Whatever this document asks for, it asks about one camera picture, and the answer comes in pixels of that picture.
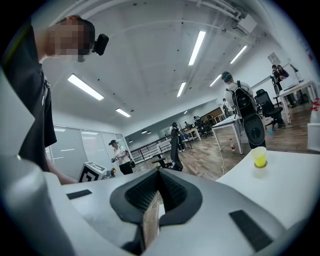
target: black rubber pad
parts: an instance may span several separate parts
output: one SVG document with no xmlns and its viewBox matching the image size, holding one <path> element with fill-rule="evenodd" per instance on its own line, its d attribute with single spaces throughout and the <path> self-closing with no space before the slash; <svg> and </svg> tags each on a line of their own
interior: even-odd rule
<svg viewBox="0 0 320 256">
<path fill-rule="evenodd" d="M 88 189 L 85 189 L 85 190 L 81 190 L 81 191 L 78 191 L 78 192 L 73 192 L 73 193 L 66 194 L 66 196 L 70 200 L 72 200 L 72 199 L 84 197 L 84 196 L 89 195 L 89 194 L 92 194 L 92 192 L 90 190 L 88 190 Z"/>
<path fill-rule="evenodd" d="M 237 210 L 229 215 L 256 252 L 273 242 L 245 211 Z"/>
</svg>

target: cap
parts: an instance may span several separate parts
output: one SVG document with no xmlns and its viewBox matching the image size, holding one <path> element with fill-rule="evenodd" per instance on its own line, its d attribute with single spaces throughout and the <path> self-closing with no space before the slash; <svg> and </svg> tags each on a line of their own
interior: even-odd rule
<svg viewBox="0 0 320 256">
<path fill-rule="evenodd" d="M 110 141 L 109 146 L 111 146 L 113 143 L 117 143 L 115 139 Z"/>
</svg>

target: railing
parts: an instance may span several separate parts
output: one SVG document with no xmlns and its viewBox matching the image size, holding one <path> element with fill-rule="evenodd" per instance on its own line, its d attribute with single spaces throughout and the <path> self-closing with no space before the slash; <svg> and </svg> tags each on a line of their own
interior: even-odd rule
<svg viewBox="0 0 320 256">
<path fill-rule="evenodd" d="M 163 137 L 149 143 L 145 146 L 139 147 L 137 149 L 131 150 L 131 155 L 136 164 L 143 162 L 144 160 L 152 158 L 154 155 L 158 153 L 164 153 L 171 150 L 170 139 L 167 140 L 168 137 Z"/>
</svg>

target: glass wall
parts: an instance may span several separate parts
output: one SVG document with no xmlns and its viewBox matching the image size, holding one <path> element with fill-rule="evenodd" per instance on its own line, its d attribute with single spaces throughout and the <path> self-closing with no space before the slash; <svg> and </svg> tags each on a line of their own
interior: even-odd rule
<svg viewBox="0 0 320 256">
<path fill-rule="evenodd" d="M 46 156 L 67 176 L 78 180 L 85 162 L 94 162 L 107 169 L 115 168 L 116 175 L 123 175 L 111 158 L 115 153 L 111 140 L 117 140 L 128 150 L 123 136 L 108 132 L 54 126 L 57 142 L 45 149 Z"/>
</svg>

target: fluorescent light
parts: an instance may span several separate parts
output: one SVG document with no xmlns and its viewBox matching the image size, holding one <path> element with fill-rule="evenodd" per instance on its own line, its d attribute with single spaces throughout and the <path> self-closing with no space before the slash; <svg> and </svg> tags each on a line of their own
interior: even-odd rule
<svg viewBox="0 0 320 256">
<path fill-rule="evenodd" d="M 59 128 L 54 128 L 55 132 L 64 132 L 66 129 L 59 129 Z"/>
<path fill-rule="evenodd" d="M 62 149 L 60 151 L 70 151 L 70 150 L 75 150 L 74 148 L 71 148 L 71 149 Z"/>
<path fill-rule="evenodd" d="M 82 134 L 89 134 L 89 135 L 97 135 L 97 132 L 90 132 L 90 131 L 82 131 Z"/>
<path fill-rule="evenodd" d="M 240 54 L 242 54 L 242 52 L 243 52 L 246 48 L 247 48 L 247 46 L 245 45 L 245 46 L 241 49 L 241 51 L 239 51 L 239 53 L 234 57 L 234 59 L 231 60 L 230 64 L 234 63 L 235 60 L 240 56 Z"/>
<path fill-rule="evenodd" d="M 115 111 L 119 112 L 120 114 L 124 115 L 127 118 L 131 117 L 131 115 L 129 115 L 128 113 L 124 112 L 121 108 L 117 108 Z"/>
<path fill-rule="evenodd" d="M 75 74 L 72 74 L 68 81 L 73 83 L 75 86 L 79 87 L 81 90 L 85 91 L 87 94 L 90 94 L 92 97 L 95 97 L 97 100 L 101 101 L 104 97 L 87 85 L 84 81 L 78 78 Z"/>
<path fill-rule="evenodd" d="M 198 38 L 196 39 L 193 52 L 189 61 L 189 66 L 193 65 L 195 63 L 196 57 L 198 55 L 198 52 L 200 50 L 201 44 L 205 38 L 206 32 L 205 31 L 199 31 Z"/>
<path fill-rule="evenodd" d="M 178 92 L 177 97 L 179 97 L 179 96 L 181 95 L 181 93 L 182 93 L 182 91 L 183 91 L 183 89 L 184 89 L 185 85 L 186 85 L 186 82 L 183 82 L 183 83 L 181 84 L 181 86 L 180 86 L 180 90 L 179 90 L 179 92 Z"/>
<path fill-rule="evenodd" d="M 212 82 L 212 84 L 209 85 L 209 87 L 210 87 L 210 86 L 213 86 L 214 83 L 215 83 L 221 76 L 222 76 L 222 74 L 218 75 L 218 77 L 217 77 L 216 79 L 214 79 L 214 81 Z"/>
</svg>

